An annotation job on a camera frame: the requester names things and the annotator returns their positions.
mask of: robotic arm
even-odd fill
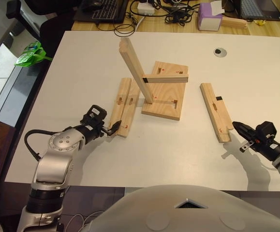
[[[73,169],[73,157],[90,141],[104,136],[105,133],[111,136],[120,127],[121,121],[115,123],[110,129],[104,127],[103,119],[106,117],[106,114],[104,109],[93,105],[80,121],[81,125],[73,128],[66,128],[62,132],[42,131],[44,134],[51,135],[48,143],[48,150],[42,158],[31,149],[27,142],[27,137],[29,135],[41,133],[41,130],[32,130],[26,134],[25,144],[38,160],[38,166],[31,184],[29,200],[27,205],[23,208],[17,232],[63,231],[63,225],[58,222],[62,213],[62,201],[65,190],[69,184],[69,177]],[[277,168],[280,173],[280,143],[274,140],[277,131],[273,123],[264,122],[258,125],[255,130],[240,122],[233,122],[233,126],[236,131],[248,141],[247,144],[240,148],[241,152],[244,152],[248,148],[259,152],[268,160],[272,161],[273,166]],[[182,186],[169,186],[169,188],[180,189]],[[151,198],[152,194],[153,196],[156,195],[158,199],[160,198],[158,197],[158,192],[151,192],[152,189],[148,188],[144,191],[149,193],[149,198]],[[214,194],[216,195],[217,193],[212,192],[211,194],[211,196],[214,197]],[[176,195],[174,194],[171,196],[171,199],[174,200],[178,196],[179,193]],[[132,216],[133,214],[128,211],[127,215]],[[105,222],[107,222],[105,218],[107,218],[107,216],[100,219],[100,224],[97,225],[105,225]]]
[[[251,148],[259,152],[269,161],[272,161],[272,165],[280,173],[280,143],[274,140],[277,131],[273,123],[265,121],[258,125],[256,130],[241,122],[233,122],[232,124],[238,134],[248,141],[240,148],[240,151],[244,152]]]
[[[27,205],[23,208],[17,232],[27,231],[63,231],[58,221],[62,213],[62,201],[69,184],[73,169],[73,158],[84,145],[90,141],[114,134],[121,121],[112,128],[104,126],[107,112],[93,105],[80,121],[81,125],[66,128],[62,132],[52,134],[48,150],[41,158],[27,143],[27,137],[38,130],[29,131],[25,143],[33,156],[39,161],[31,184]]]

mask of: keyboard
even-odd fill
[[[244,16],[263,17],[259,7],[254,0],[241,0],[241,10]]]
[[[93,19],[114,19],[116,13],[116,0],[103,0],[102,8],[94,11]]]

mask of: wooden base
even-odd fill
[[[152,74],[187,74],[188,66],[156,61]],[[145,115],[179,120],[186,83],[147,83],[153,92],[153,104],[144,102]]]

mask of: tissue box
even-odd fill
[[[213,16],[212,7],[209,2],[200,3],[198,12],[198,28],[199,30],[218,31],[221,26],[222,14]]]

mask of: white table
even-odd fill
[[[147,187],[201,185],[223,190],[280,191],[280,176],[260,154],[241,153],[236,131],[219,144],[201,95],[211,82],[233,121],[252,127],[272,121],[280,142],[280,38],[137,32],[131,37],[145,73],[156,60],[189,66],[180,121],[141,114],[140,95],[127,139],[99,138],[75,158],[71,184]],[[92,104],[111,115],[120,79],[131,74],[111,32],[66,32],[18,144],[6,181],[30,183],[37,165],[23,137],[31,129],[60,131],[79,124]],[[218,58],[217,47],[228,55]],[[48,136],[33,135],[43,154]]]

